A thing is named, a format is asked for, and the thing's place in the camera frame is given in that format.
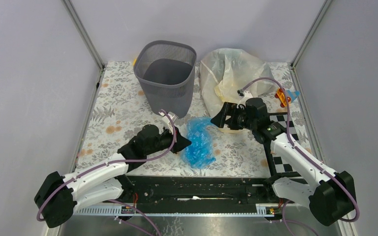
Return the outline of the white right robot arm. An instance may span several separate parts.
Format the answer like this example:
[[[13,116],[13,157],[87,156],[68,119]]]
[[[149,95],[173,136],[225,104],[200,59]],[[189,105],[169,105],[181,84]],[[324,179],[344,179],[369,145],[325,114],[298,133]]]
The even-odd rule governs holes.
[[[270,119],[261,98],[250,98],[244,104],[225,102],[211,123],[218,128],[251,131],[266,151],[281,157],[305,180],[298,183],[277,177],[262,190],[266,201],[291,200],[308,208],[324,226],[343,220],[352,211],[359,216],[353,177],[326,166],[301,147],[289,134],[287,125]]]

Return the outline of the blue plastic trash bag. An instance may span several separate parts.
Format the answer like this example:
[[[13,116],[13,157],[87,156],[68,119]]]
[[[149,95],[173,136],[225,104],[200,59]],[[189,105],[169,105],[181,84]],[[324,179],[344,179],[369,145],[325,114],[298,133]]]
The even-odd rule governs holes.
[[[204,169],[216,159],[213,155],[213,139],[208,126],[212,126],[210,117],[192,118],[187,122],[187,139],[191,145],[186,147],[181,159],[194,169]]]

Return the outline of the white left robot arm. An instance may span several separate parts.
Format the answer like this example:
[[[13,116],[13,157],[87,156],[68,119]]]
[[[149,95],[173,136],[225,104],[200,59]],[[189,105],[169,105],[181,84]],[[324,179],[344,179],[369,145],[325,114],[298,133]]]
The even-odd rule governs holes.
[[[190,145],[191,141],[183,137],[177,127],[160,132],[155,125],[145,125],[105,160],[65,175],[57,171],[50,173],[34,197],[38,207],[36,219],[55,228],[82,208],[110,199],[127,202],[132,198],[133,189],[121,183],[119,176],[148,162],[151,154],[160,152],[157,158],[161,158]]]

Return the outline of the translucent white plastic bag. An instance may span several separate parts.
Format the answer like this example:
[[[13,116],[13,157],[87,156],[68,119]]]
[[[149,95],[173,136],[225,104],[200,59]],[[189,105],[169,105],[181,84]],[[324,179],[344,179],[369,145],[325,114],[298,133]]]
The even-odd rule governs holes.
[[[242,49],[211,51],[200,61],[199,70],[200,93],[210,117],[218,114],[224,102],[240,101],[237,90],[251,81],[274,78],[267,62]]]

